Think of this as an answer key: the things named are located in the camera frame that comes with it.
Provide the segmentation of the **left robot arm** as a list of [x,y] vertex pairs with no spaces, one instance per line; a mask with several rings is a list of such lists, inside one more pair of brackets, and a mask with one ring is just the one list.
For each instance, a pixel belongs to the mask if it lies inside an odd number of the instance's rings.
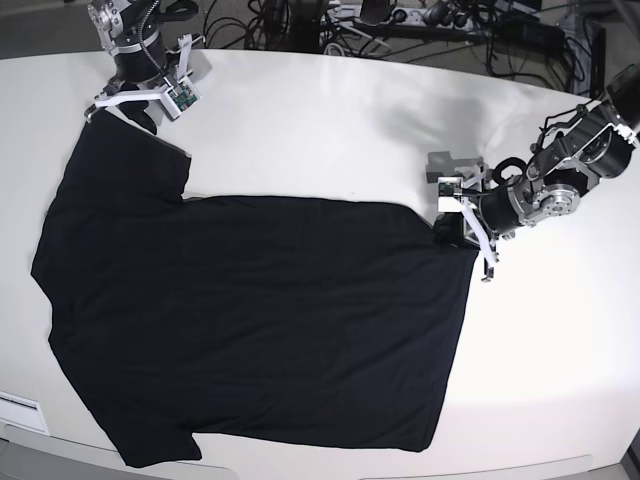
[[517,229],[575,212],[601,180],[628,167],[639,136],[639,67],[630,65],[591,102],[546,118],[524,161],[509,157],[490,167],[479,160],[453,173],[433,172],[438,216],[435,241],[475,249],[484,279],[498,263],[497,242]]

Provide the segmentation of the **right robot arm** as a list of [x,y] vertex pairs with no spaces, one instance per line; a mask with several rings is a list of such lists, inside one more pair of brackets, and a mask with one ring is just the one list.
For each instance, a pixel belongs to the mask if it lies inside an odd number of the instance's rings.
[[161,33],[166,23],[193,18],[199,11],[196,2],[175,1],[163,8],[159,1],[92,1],[87,10],[102,49],[116,66],[115,75],[85,111],[87,121],[101,110],[116,107],[130,121],[156,134],[158,121],[147,112],[152,104],[174,121],[200,99],[191,80],[190,56],[203,37],[184,34],[175,47],[168,48]]

